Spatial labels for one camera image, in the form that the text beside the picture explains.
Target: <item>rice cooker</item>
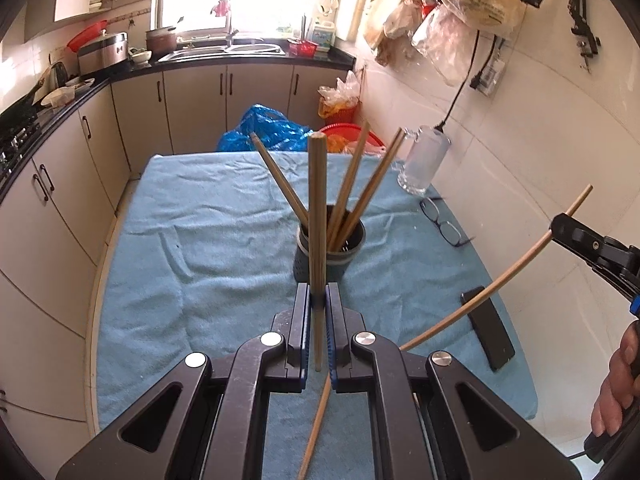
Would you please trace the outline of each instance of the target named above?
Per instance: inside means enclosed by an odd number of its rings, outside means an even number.
[[[107,34],[106,30],[78,50],[80,74],[88,75],[127,60],[129,41],[126,32]]]

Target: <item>blue plastic bag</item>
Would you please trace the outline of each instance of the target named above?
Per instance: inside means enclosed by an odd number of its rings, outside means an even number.
[[[238,127],[222,136],[217,151],[255,151],[249,137],[249,134],[254,132],[269,150],[306,152],[306,138],[313,130],[289,121],[277,110],[253,105],[244,113]]]

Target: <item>eyeglasses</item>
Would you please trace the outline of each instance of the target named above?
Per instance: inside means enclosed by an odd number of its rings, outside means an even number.
[[[471,240],[473,240],[473,238],[468,238],[467,240],[463,241],[462,234],[460,233],[460,231],[458,231],[458,228],[455,225],[453,225],[448,220],[444,222],[439,221],[440,210],[435,204],[436,200],[442,200],[442,197],[426,197],[420,200],[420,209],[422,209],[424,215],[436,225],[436,227],[440,231],[440,234],[449,245],[453,247],[462,247],[467,245]]]

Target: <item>white cabinet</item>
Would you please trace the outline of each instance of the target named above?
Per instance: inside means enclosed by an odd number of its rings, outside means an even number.
[[[0,390],[12,404],[84,420],[84,339],[0,274]]]
[[[318,88],[331,86],[335,88],[338,78],[347,77],[345,70],[320,68],[317,66],[297,66],[293,71],[291,96],[289,100],[289,120],[319,130],[324,121],[318,116],[320,94]]]
[[[7,413],[0,413],[0,418],[31,465],[46,480],[55,480],[65,462],[89,442],[86,422],[53,418],[15,406],[8,406]]]
[[[236,64],[227,67],[226,125],[238,126],[242,115],[255,104],[287,115],[293,67],[283,64]]]
[[[138,176],[154,155],[172,155],[162,73],[117,81],[111,86],[131,173]]]
[[[79,115],[98,176],[111,206],[116,209],[129,181],[130,170],[120,138],[111,87],[100,90],[82,105]]]
[[[84,336],[96,267],[26,166],[0,205],[0,270],[33,303]]]
[[[77,114],[53,132],[33,155],[33,162],[57,210],[97,265],[114,209],[95,170]]]
[[[215,152],[226,132],[226,66],[164,72],[164,93],[174,153]]]

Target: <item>cooking pot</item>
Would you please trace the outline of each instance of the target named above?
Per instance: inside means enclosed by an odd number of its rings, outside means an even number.
[[[154,58],[165,56],[178,50],[178,37],[174,32],[175,26],[155,28],[146,32],[146,49],[153,53]]]
[[[107,34],[107,31],[103,30],[100,36],[78,50],[80,74],[98,72],[126,60],[127,57],[129,57],[127,33]]]

